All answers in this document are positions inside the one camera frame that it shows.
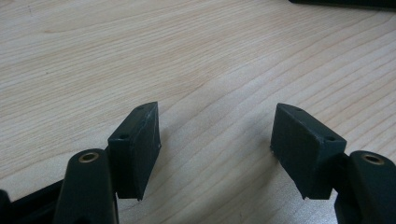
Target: small hole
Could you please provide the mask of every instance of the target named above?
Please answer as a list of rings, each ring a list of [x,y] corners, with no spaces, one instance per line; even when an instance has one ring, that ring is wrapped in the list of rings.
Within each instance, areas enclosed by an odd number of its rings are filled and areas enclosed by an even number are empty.
[[[328,140],[328,141],[334,141],[335,140],[335,138],[331,137],[331,136],[326,136],[325,139]]]
[[[129,134],[123,133],[122,135],[120,135],[120,139],[127,139],[129,138]]]
[[[370,162],[372,164],[375,164],[375,165],[383,165],[384,164],[384,161],[381,158],[378,158],[375,155],[364,154],[363,158],[366,161],[368,161],[368,162]]]
[[[96,152],[88,152],[78,158],[79,162],[91,162],[98,159],[99,154]]]

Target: wooden table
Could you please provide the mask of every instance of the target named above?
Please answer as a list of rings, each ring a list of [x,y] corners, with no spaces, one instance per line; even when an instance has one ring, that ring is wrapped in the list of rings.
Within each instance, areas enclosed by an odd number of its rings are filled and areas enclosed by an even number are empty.
[[[396,14],[287,0],[0,2],[0,188],[16,200],[158,101],[120,223],[336,223],[270,153],[276,104],[396,161]]]

